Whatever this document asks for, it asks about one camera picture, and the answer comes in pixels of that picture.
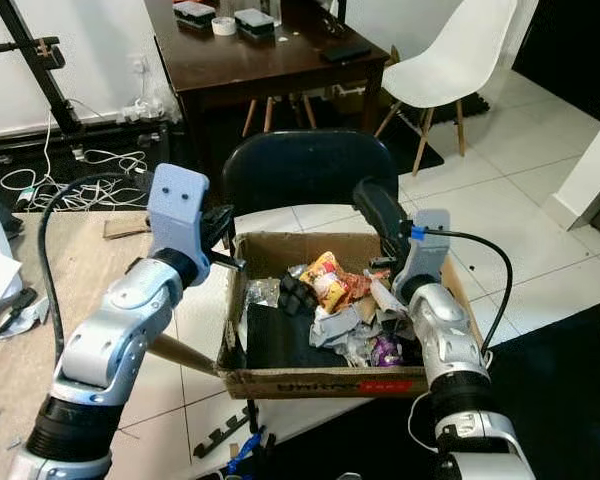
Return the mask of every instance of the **white tape roll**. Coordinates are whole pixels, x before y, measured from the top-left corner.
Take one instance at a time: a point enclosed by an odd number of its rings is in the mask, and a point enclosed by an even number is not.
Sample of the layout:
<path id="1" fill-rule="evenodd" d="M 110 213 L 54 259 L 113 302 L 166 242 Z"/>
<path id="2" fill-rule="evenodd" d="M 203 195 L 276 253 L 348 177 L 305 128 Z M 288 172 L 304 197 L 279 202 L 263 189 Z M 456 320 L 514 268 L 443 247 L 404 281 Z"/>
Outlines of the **white tape roll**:
<path id="1" fill-rule="evenodd" d="M 236 21 L 231 17 L 217 17 L 211 20 L 214 35 L 233 35 L 236 33 Z"/>

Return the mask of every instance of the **chair backrest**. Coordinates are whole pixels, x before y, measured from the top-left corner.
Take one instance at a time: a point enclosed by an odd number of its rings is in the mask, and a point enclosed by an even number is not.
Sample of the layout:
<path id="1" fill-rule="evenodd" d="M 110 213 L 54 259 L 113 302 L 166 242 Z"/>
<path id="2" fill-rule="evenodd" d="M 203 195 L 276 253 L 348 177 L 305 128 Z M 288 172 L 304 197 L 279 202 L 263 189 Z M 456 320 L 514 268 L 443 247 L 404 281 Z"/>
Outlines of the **chair backrest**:
<path id="1" fill-rule="evenodd" d="M 353 204 L 353 189 L 374 177 L 398 196 L 398 173 L 372 135 L 301 130 L 256 135 L 240 145 L 223 171 L 225 201 L 235 215 L 312 203 Z"/>
<path id="2" fill-rule="evenodd" d="M 517 0 L 463 0 L 427 54 L 458 66 L 465 79 L 482 87 L 498 61 Z"/>

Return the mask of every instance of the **blue cable tie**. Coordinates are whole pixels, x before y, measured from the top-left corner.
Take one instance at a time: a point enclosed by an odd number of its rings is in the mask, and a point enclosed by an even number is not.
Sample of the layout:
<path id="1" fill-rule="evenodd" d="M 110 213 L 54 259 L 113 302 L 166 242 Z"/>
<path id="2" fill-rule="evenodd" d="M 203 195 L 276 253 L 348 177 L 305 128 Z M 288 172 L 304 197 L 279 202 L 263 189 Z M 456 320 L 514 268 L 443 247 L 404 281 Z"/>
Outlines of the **blue cable tie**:
<path id="1" fill-rule="evenodd" d="M 227 471 L 229 472 L 230 475 L 233 475 L 234 473 L 236 473 L 236 470 L 238 469 L 238 464 L 242 460 L 244 460 L 244 458 L 249 454 L 249 452 L 251 452 L 251 450 L 253 450 L 257 445 L 260 445 L 261 440 L 262 440 L 262 431 L 259 431 L 258 433 L 254 434 L 249 440 L 247 440 L 245 442 L 244 446 L 240 450 L 240 453 L 238 453 L 238 455 L 235 458 L 233 458 L 231 461 L 229 461 L 229 463 L 227 464 Z"/>
<path id="2" fill-rule="evenodd" d="M 411 238 L 415 239 L 415 240 L 424 240 L 424 235 L 425 235 L 425 229 L 427 227 L 417 227 L 417 226 L 412 226 L 411 227 Z"/>

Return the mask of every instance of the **white wall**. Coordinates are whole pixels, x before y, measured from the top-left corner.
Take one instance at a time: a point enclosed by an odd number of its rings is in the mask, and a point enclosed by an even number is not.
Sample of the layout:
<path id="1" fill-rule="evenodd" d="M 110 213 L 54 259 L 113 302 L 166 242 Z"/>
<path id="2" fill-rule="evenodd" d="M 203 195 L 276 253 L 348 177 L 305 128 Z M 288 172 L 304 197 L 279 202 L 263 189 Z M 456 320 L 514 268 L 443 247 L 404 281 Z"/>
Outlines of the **white wall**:
<path id="1" fill-rule="evenodd" d="M 600 200 L 600 131 L 571 174 L 544 205 L 544 210 L 564 228 L 578 224 Z"/>
<path id="2" fill-rule="evenodd" d="M 58 36 L 67 60 L 54 70 L 66 97 L 96 111 L 118 112 L 139 96 L 141 84 L 128 54 L 144 54 L 147 91 L 165 88 L 153 30 L 143 0 L 16 0 L 31 34 Z M 12 38 L 0 18 L 0 43 Z M 0 132 L 46 123 L 48 104 L 19 52 L 0 54 Z M 93 114 L 76 106 L 81 118 Z"/>
<path id="3" fill-rule="evenodd" d="M 348 0 L 347 24 L 404 60 L 435 40 L 461 0 Z"/>
<path id="4" fill-rule="evenodd" d="M 511 68 L 513 65 L 537 6 L 538 0 L 518 0 L 516 11 L 513 14 L 507 36 L 502 45 L 500 64 L 503 67 Z"/>
<path id="5" fill-rule="evenodd" d="M 348 0 L 347 24 L 387 51 L 395 45 L 404 60 L 431 45 L 461 1 Z M 537 5 L 538 0 L 518 0 L 500 56 L 506 68 L 513 65 Z"/>

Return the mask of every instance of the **chip bag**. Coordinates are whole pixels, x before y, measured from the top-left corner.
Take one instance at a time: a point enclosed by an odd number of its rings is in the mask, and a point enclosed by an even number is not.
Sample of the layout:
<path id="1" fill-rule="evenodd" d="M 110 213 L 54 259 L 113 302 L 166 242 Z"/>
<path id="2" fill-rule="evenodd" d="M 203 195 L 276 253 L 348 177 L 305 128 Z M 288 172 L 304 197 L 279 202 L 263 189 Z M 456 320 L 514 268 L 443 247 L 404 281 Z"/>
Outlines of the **chip bag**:
<path id="1" fill-rule="evenodd" d="M 333 312 L 342 296 L 349 290 L 347 284 L 338 277 L 339 271 L 342 269 L 333 253 L 324 252 L 300 276 L 300 281 L 313 288 L 320 305 L 328 313 Z"/>

